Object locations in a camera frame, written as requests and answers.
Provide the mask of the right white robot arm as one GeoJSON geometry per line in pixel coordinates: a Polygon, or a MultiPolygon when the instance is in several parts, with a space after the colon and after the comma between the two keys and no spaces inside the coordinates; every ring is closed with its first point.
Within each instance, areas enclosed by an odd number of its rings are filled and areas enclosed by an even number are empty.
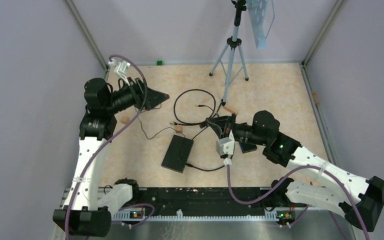
{"type": "Polygon", "coordinates": [[[251,124],[236,115],[209,117],[205,123],[217,135],[216,151],[225,166],[232,165],[235,143],[263,146],[262,154],[289,173],[274,186],[279,206],[305,204],[333,212],[352,226],[373,232],[384,207],[384,180],[366,178],[317,156],[280,131],[280,122],[267,110],[254,114],[251,124]]]}

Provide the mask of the black power adapter with cord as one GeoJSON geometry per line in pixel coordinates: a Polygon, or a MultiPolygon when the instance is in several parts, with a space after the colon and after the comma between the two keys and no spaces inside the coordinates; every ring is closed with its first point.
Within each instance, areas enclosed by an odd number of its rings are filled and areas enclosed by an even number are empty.
{"type": "Polygon", "coordinates": [[[154,125],[151,125],[149,122],[145,122],[143,119],[143,113],[149,112],[149,111],[157,111],[160,110],[163,107],[162,103],[159,103],[157,106],[152,107],[150,110],[140,109],[139,107],[135,106],[134,110],[136,113],[140,113],[140,115],[137,117],[137,120],[139,122],[140,130],[145,136],[146,140],[153,140],[157,138],[159,135],[161,135],[164,131],[173,131],[174,134],[178,134],[181,136],[185,136],[183,133],[180,133],[175,129],[174,126],[164,126],[164,127],[155,127],[154,125]]]}

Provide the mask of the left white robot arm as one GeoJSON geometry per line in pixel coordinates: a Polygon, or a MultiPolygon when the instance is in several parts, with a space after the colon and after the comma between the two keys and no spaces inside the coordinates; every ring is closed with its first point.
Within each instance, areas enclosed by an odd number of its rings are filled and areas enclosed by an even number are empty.
{"type": "Polygon", "coordinates": [[[117,183],[102,198],[98,197],[106,146],[118,133],[116,114],[130,107],[151,110],[170,96],[148,87],[145,80],[127,79],[115,90],[103,78],[92,78],[84,85],[85,114],[79,125],[79,151],[71,187],[53,222],[70,236],[105,237],[113,215],[126,204],[134,207],[140,193],[129,183],[117,183]]]}

